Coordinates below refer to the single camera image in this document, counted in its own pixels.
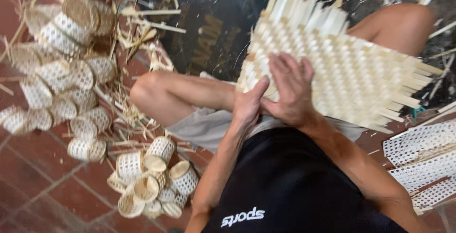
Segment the man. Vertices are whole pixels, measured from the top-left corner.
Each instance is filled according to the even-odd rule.
[[[426,7],[398,4],[348,34],[417,55],[433,23]],[[262,97],[267,78],[248,93],[170,72],[147,74],[133,87],[140,110],[216,151],[186,232],[422,232],[407,191],[313,108],[309,61],[270,55],[270,70],[278,102]]]

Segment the woven bamboo basket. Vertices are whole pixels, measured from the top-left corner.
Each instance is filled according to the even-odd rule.
[[[160,136],[154,139],[151,146],[147,149],[146,154],[159,156],[168,165],[175,149],[176,143],[172,139]]]
[[[98,96],[92,90],[72,89],[61,96],[76,104],[77,114],[83,114],[98,105]]]
[[[28,120],[27,112],[22,109],[10,114],[3,121],[3,128],[12,135],[24,135],[34,130]]]
[[[83,90],[91,90],[96,83],[94,71],[84,60],[70,64],[71,83]]]
[[[182,216],[182,209],[174,202],[162,203],[162,209],[171,218],[178,219]]]
[[[20,80],[19,85],[30,108],[48,108],[52,105],[52,92],[41,79],[28,77]]]
[[[173,202],[176,199],[176,193],[169,188],[162,189],[157,197],[160,202]]]
[[[131,179],[139,177],[145,172],[143,166],[143,152],[121,154],[117,157],[116,171],[119,177]]]
[[[52,127],[53,118],[52,114],[45,108],[43,109],[29,109],[27,111],[29,124],[32,128],[37,128],[42,131],[47,131]]]
[[[145,202],[137,201],[134,198],[133,187],[128,186],[126,193],[120,197],[117,203],[117,210],[125,218],[135,218],[141,215],[144,206]]]
[[[183,195],[190,195],[198,185],[198,176],[189,161],[180,161],[169,172],[172,189]]]
[[[144,166],[155,172],[164,172],[166,170],[166,162],[159,156],[153,154],[144,155]]]
[[[178,207],[184,208],[185,204],[187,203],[187,200],[188,200],[188,195],[182,195],[180,193],[177,193],[176,196],[175,196],[175,199],[174,199],[174,203]]]
[[[129,181],[124,180],[123,178],[120,178],[117,174],[117,172],[113,172],[111,176],[106,180],[108,186],[111,187],[111,189],[115,190],[116,192],[120,194],[125,194],[127,191],[127,186],[129,184]]]
[[[106,152],[106,142],[73,138],[68,144],[68,155],[83,161],[99,161]]]
[[[146,203],[154,201],[159,192],[160,186],[158,185],[157,180],[151,176],[140,178],[133,186],[134,198]]]
[[[59,5],[35,5],[24,10],[24,21],[30,35],[39,38],[40,30],[62,10]]]
[[[84,139],[95,138],[111,125],[111,116],[104,108],[96,107],[70,122],[71,130],[76,136]]]
[[[158,185],[160,186],[160,189],[163,189],[166,187],[166,182],[167,182],[166,173],[157,172],[157,171],[148,171],[148,174],[150,174],[152,177],[154,177],[157,180]]]
[[[86,54],[92,37],[83,27],[60,12],[41,28],[38,42],[53,52],[75,58]]]
[[[97,84],[103,84],[114,79],[116,65],[109,57],[95,57],[85,59],[85,62],[92,69]]]
[[[9,52],[13,67],[26,75],[35,73],[37,67],[56,59],[37,42],[13,44]]]
[[[97,0],[65,0],[63,12],[92,35],[107,35],[114,30],[116,16]]]
[[[77,116],[76,104],[72,100],[60,96],[55,96],[52,99],[51,111],[63,119],[73,119]]]
[[[163,214],[162,204],[160,201],[154,200],[152,202],[146,203],[142,214],[150,218],[156,219],[158,216]]]
[[[11,115],[13,115],[14,113],[20,111],[21,108],[18,108],[16,107],[15,105],[12,105],[8,108],[5,108],[3,109],[1,112],[0,112],[0,125],[3,124],[3,122],[8,118],[10,117]]]

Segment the tile grout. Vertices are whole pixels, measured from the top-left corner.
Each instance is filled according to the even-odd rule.
[[[11,139],[11,134],[9,134],[0,144],[0,152],[3,150],[3,148],[6,146],[6,144],[9,142]]]
[[[49,187],[43,189],[43,191],[41,191],[38,195],[34,196],[33,198],[31,198],[28,202],[26,202],[25,204],[23,204],[22,206],[20,206],[19,208],[17,208],[13,213],[9,214],[9,216],[5,219],[5,221],[7,221],[8,219],[11,219],[13,218],[14,216],[16,216],[16,214],[28,207],[31,203],[37,201],[40,197],[42,197],[44,194],[47,194],[50,190],[54,189],[56,186],[58,186],[60,183],[62,183],[64,180],[68,179],[69,177],[72,176],[72,174],[74,174],[77,170],[79,170],[81,167],[83,167],[86,163],[81,163],[79,164],[78,166],[74,167],[73,170],[71,170],[68,174],[66,174],[65,176],[63,176],[62,178],[60,178],[59,180],[55,181],[54,183],[52,183]]]
[[[57,137],[51,130],[48,130],[46,131],[55,141],[57,141],[58,143],[60,143],[60,145],[62,145],[63,148],[65,149],[68,149],[68,144],[66,144],[65,142],[63,142],[59,137]]]
[[[109,216],[115,214],[116,212],[117,212],[117,209],[113,209],[113,210],[111,210],[110,212],[107,212],[107,213],[101,215],[100,217],[94,219],[93,221],[91,221],[91,222],[89,223],[89,225],[90,225],[90,226],[93,226],[95,223],[100,223],[102,220],[104,220],[104,219],[106,219],[107,217],[109,217]],[[106,222],[103,222],[103,223],[101,223],[101,224],[102,224],[103,226],[105,226],[106,228],[108,228],[109,230],[111,230],[111,231],[117,233],[117,230],[114,229],[113,227],[111,227],[111,225],[107,224]]]
[[[7,148],[9,150],[11,150],[12,152],[14,152],[20,159],[24,160],[24,162],[26,162],[26,164],[28,164],[30,167],[32,167],[34,170],[36,170],[43,178],[45,178],[46,180],[48,180],[50,183],[53,183],[54,180],[49,177],[46,173],[44,173],[40,168],[38,168],[36,165],[34,165],[33,163],[31,163],[30,160],[26,159],[22,154],[20,154],[18,151],[14,150],[13,147],[11,147],[10,145],[6,145]]]
[[[93,190],[91,187],[89,187],[85,182],[83,182],[81,179],[78,177],[72,175],[72,178],[77,181],[81,186],[83,186],[85,189],[87,189],[90,193],[92,193],[94,196],[96,196],[102,203],[107,205],[111,209],[116,209],[117,207],[114,207],[111,203],[108,202],[108,200],[104,197],[102,197],[100,194],[98,194],[95,190]]]

